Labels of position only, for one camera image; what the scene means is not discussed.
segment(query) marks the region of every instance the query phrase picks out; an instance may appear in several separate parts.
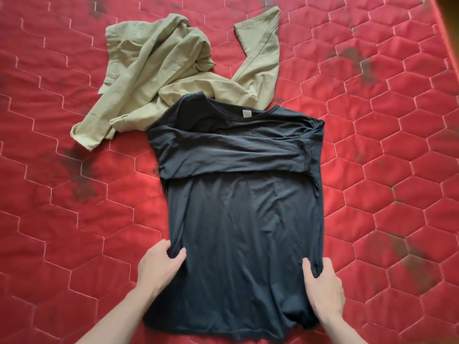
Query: finger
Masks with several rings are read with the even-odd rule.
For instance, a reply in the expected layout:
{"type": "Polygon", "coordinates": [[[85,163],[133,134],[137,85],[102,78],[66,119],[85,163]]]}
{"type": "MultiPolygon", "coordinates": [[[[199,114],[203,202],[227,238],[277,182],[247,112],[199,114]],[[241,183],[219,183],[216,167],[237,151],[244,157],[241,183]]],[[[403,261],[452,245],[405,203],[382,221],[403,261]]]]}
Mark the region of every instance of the finger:
{"type": "Polygon", "coordinates": [[[307,258],[303,258],[303,276],[304,283],[310,283],[314,280],[313,272],[311,271],[311,263],[307,258]]]}
{"type": "Polygon", "coordinates": [[[322,259],[322,263],[324,264],[324,271],[332,272],[335,274],[335,269],[333,269],[333,263],[330,258],[324,257],[322,259]]]}
{"type": "Polygon", "coordinates": [[[179,254],[173,258],[172,260],[174,261],[175,266],[177,267],[177,270],[180,268],[180,266],[183,264],[186,258],[186,248],[181,248],[179,251],[179,254]]]}

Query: neckline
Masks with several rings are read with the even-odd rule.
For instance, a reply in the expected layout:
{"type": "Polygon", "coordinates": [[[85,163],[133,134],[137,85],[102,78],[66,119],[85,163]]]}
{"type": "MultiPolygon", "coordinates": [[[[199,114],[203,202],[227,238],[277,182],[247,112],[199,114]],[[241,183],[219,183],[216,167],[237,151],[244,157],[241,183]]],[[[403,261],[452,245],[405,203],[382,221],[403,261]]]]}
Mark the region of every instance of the neckline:
{"type": "Polygon", "coordinates": [[[211,99],[211,98],[208,98],[203,91],[199,92],[198,94],[200,94],[207,102],[207,104],[209,105],[210,109],[212,109],[212,111],[220,116],[222,116],[224,119],[230,119],[230,120],[233,120],[233,121],[242,121],[242,122],[245,122],[245,121],[254,121],[254,120],[258,120],[258,119],[261,119],[261,118],[264,118],[265,116],[267,115],[270,115],[271,113],[273,113],[274,111],[276,111],[280,105],[276,104],[274,105],[273,107],[271,107],[269,110],[267,111],[263,111],[263,110],[260,110],[260,109],[253,109],[253,108],[250,108],[250,107],[244,107],[244,106],[239,106],[239,105],[234,105],[234,104],[231,104],[231,103],[224,103],[224,102],[220,102],[220,101],[217,101],[217,100],[214,100],[214,99],[211,99]],[[259,111],[261,113],[258,113],[257,115],[254,115],[252,117],[238,117],[238,116],[235,116],[235,115],[229,115],[227,113],[224,113],[223,111],[219,110],[214,104],[219,104],[219,105],[223,105],[223,106],[227,106],[229,108],[247,108],[249,109],[250,111],[259,111]]]}

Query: red fabric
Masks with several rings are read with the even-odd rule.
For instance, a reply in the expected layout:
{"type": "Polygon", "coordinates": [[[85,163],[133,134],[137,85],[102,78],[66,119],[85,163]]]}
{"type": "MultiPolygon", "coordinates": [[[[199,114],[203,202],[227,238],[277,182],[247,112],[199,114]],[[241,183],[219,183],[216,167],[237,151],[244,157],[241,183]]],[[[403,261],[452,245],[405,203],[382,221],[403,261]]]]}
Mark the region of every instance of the red fabric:
{"type": "MultiPolygon", "coordinates": [[[[459,322],[459,84],[423,0],[266,0],[282,10],[274,102],[323,118],[325,255],[345,318],[371,344],[459,322]]],[[[141,132],[92,153],[69,137],[98,99],[105,27],[183,13],[215,72],[244,61],[232,24],[265,0],[2,0],[0,343],[74,343],[134,287],[167,238],[141,132]]],[[[226,343],[153,334],[134,343],[226,343]]],[[[322,329],[288,343],[329,343],[322,329]]]]}

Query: left hand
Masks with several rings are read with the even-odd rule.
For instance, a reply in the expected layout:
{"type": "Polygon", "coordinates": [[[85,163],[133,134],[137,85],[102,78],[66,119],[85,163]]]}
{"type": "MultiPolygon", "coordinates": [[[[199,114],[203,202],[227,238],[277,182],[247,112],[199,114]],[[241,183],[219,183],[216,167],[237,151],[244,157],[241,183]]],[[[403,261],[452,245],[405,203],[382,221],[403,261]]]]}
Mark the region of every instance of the left hand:
{"type": "Polygon", "coordinates": [[[182,248],[175,258],[169,258],[167,251],[170,240],[161,240],[150,248],[139,263],[139,277],[136,289],[145,292],[150,301],[172,281],[186,258],[186,250],[182,248]]]}

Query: t-shirt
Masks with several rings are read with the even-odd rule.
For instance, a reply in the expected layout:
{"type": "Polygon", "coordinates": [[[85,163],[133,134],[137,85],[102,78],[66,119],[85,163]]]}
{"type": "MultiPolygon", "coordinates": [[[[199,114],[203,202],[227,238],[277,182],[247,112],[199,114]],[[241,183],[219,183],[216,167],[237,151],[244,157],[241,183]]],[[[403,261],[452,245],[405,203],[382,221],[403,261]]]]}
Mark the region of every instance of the t-shirt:
{"type": "Polygon", "coordinates": [[[169,256],[187,258],[144,323],[282,340],[318,322],[301,269],[322,271],[324,121],[183,96],[147,131],[169,205],[169,256]]]}

